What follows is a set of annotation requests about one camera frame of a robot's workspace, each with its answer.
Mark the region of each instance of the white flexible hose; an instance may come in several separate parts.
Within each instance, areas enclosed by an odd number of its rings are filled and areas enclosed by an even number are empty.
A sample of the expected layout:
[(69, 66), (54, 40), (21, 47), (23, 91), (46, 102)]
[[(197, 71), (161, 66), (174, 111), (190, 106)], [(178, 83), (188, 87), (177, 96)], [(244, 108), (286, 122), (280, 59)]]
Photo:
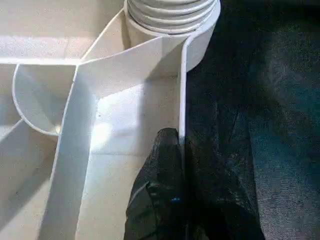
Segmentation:
[(163, 34), (196, 30), (215, 10), (217, 0), (127, 0), (127, 9), (141, 26)]

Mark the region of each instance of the black fabric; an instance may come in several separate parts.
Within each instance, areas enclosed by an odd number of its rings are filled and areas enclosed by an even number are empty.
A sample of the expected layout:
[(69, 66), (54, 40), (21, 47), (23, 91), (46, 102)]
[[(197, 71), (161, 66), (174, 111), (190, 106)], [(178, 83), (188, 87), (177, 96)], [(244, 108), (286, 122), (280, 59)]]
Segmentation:
[(186, 210), (177, 130), (162, 129), (132, 187), (125, 240), (185, 238)]
[[(222, 1), (205, 58), (187, 78), (188, 162), (208, 173), (228, 168), (266, 239), (320, 236), (318, 12)], [(212, 198), (203, 191), (199, 199)]]

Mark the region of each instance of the plastic compartment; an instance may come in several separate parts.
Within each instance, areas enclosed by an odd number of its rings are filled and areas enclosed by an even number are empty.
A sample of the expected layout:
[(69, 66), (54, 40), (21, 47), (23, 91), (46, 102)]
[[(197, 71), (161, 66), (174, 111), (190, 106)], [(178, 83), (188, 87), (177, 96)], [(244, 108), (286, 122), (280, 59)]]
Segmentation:
[(22, 119), (35, 130), (58, 136), (76, 67), (18, 65), (12, 95)]
[[(179, 129), (181, 61), (172, 72), (159, 68), (169, 54), (164, 41), (78, 67), (41, 239), (123, 237), (132, 183), (154, 137), (162, 128)], [(136, 61), (140, 55), (152, 57)]]

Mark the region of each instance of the dark gray carpet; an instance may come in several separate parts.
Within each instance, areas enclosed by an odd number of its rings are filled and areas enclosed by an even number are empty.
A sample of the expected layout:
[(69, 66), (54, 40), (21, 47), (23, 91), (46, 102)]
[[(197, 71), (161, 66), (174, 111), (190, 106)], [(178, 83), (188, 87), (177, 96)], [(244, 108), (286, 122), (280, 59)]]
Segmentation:
[(187, 142), (227, 159), (266, 239), (320, 238), (318, 13), (222, 1), (205, 58), (188, 74)]

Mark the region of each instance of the white plastic surface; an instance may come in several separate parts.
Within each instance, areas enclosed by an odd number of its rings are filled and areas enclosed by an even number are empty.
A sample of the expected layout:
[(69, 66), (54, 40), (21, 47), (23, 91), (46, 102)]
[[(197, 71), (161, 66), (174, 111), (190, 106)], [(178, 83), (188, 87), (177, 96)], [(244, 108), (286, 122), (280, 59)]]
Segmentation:
[[(154, 2), (170, 12), (179, 1)], [(14, 18), (12, 1), (0, 2), (0, 239), (121, 240), (157, 132), (176, 128), (184, 144), (186, 73), (220, 2), (174, 36), (142, 27), (122, 4), (25, 0)]]
[(0, 141), (20, 120), (12, 97), (15, 64), (0, 64)]
[(55, 148), (56, 142), (23, 120), (0, 141), (0, 239), (38, 236)]
[(75, 69), (72, 65), (17, 65), (13, 101), (30, 127), (47, 135), (59, 135)]

